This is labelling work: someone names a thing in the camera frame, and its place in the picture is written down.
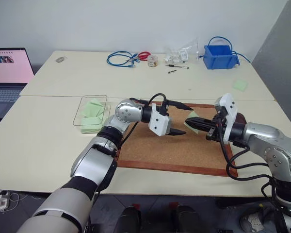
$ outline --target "plastic bin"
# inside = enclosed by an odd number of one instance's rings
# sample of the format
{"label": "plastic bin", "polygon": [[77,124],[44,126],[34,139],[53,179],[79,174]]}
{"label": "plastic bin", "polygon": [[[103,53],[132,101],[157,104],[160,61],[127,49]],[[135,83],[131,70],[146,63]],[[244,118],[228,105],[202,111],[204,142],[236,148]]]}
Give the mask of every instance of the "plastic bin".
{"label": "plastic bin", "polygon": [[77,126],[81,133],[98,133],[103,123],[110,115],[108,97],[83,96],[80,100],[73,125]]}
{"label": "plastic bin", "polygon": [[207,69],[231,69],[240,64],[229,45],[205,45],[204,63]]}

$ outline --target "green sponge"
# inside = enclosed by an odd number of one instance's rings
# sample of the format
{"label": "green sponge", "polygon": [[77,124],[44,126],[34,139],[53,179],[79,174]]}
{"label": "green sponge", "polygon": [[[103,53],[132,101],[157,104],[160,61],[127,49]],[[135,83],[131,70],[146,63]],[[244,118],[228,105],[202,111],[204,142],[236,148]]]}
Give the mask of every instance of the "green sponge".
{"label": "green sponge", "polygon": [[[197,115],[196,112],[192,111],[192,112],[188,115],[188,118],[191,118],[191,117],[199,117],[199,115]],[[187,123],[185,123],[185,122],[184,122],[184,125],[185,125],[186,127],[188,127],[190,130],[194,131],[195,133],[198,133],[198,132],[199,132],[199,130],[192,128],[191,126],[189,126],[189,125],[188,125]]]}
{"label": "green sponge", "polygon": [[240,90],[242,92],[245,91],[245,89],[247,88],[248,86],[248,83],[244,80],[236,80],[233,84],[233,88],[236,89],[236,90]]}
{"label": "green sponge", "polygon": [[86,103],[81,112],[81,133],[96,133],[102,127],[104,106],[97,100],[92,99]]}

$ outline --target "cork board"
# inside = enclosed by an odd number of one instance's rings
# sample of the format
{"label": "cork board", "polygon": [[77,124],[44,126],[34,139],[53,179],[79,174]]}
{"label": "cork board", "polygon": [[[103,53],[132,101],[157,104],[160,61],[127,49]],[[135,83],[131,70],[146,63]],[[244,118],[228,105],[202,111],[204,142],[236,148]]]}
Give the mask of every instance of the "cork board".
{"label": "cork board", "polygon": [[[203,118],[212,119],[216,114],[213,105],[187,104]],[[177,172],[227,176],[226,161],[220,143],[205,139],[206,132],[198,134],[184,125],[190,111],[174,106],[168,108],[173,118],[172,128],[186,131],[184,135],[157,136],[148,124],[139,123],[125,142],[118,155],[119,167],[143,168]],[[230,145],[226,146],[229,158],[232,157]]]}

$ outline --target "laptop keyboard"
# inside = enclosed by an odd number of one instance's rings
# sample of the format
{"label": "laptop keyboard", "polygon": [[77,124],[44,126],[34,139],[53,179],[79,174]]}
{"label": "laptop keyboard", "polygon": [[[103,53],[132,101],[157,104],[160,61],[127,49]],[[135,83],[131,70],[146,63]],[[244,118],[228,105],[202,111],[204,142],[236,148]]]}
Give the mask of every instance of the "laptop keyboard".
{"label": "laptop keyboard", "polygon": [[21,90],[0,90],[0,102],[15,102]]}

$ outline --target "laptop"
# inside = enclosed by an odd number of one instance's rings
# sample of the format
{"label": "laptop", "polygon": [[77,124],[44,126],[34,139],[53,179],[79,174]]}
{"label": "laptop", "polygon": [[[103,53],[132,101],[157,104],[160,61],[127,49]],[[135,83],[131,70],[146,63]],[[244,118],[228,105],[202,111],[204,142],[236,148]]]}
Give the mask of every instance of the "laptop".
{"label": "laptop", "polygon": [[0,49],[0,118],[9,111],[33,76],[25,48]]}

